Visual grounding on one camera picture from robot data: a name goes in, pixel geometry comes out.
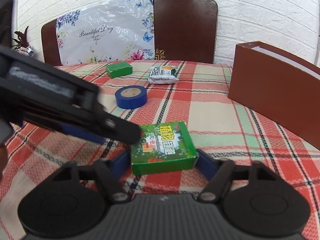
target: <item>blue butterfly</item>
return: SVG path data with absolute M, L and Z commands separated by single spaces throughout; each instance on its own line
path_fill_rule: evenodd
M 153 39 L 153 36 L 148 36 L 148 32 L 144 34 L 143 40 L 149 42 Z

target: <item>roll of tape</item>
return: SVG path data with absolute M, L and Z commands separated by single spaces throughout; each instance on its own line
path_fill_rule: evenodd
M 142 86 L 126 86 L 116 91 L 117 106 L 123 109 L 135 109 L 147 102 L 147 90 Z

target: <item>open brown box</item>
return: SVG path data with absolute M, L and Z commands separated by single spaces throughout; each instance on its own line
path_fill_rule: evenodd
M 320 149 L 320 69 L 260 41 L 236 45 L 228 98 Z

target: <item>plaid tablecloth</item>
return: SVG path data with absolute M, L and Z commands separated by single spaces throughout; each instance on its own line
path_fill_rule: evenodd
M 320 151 L 280 125 L 227 98 L 232 69 L 228 66 L 182 61 L 128 61 L 133 74 L 110 79 L 101 64 L 59 67 L 101 87 L 101 103 L 114 115 L 137 124 L 184 121 L 196 147 L 214 158 L 227 157 L 237 164 L 264 162 L 308 200 L 311 216 L 303 235 L 319 239 Z M 148 68 L 175 65 L 180 81 L 150 85 Z M 148 90 L 148 102 L 135 110 L 116 106 L 115 92 L 126 85 Z M 24 231 L 17 217 L 19 201 L 64 162 L 91 164 L 113 158 L 125 145 L 108 140 L 104 145 L 49 132 L 31 124 L 15 127 L 6 143 L 10 161 L 0 184 L 0 239 L 20 239 Z M 133 176 L 121 179 L 129 194 L 185 193 L 197 195 L 206 179 L 196 170 Z M 244 181 L 233 187 L 239 187 Z

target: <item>round black disc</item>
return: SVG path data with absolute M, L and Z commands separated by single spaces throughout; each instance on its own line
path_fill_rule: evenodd
M 76 236 L 97 224 L 105 211 L 98 192 L 68 181 L 31 191 L 18 207 L 23 227 L 45 238 Z
M 286 183 L 259 181 L 229 193 L 226 217 L 254 236 L 285 237 L 301 232 L 308 221 L 308 202 Z

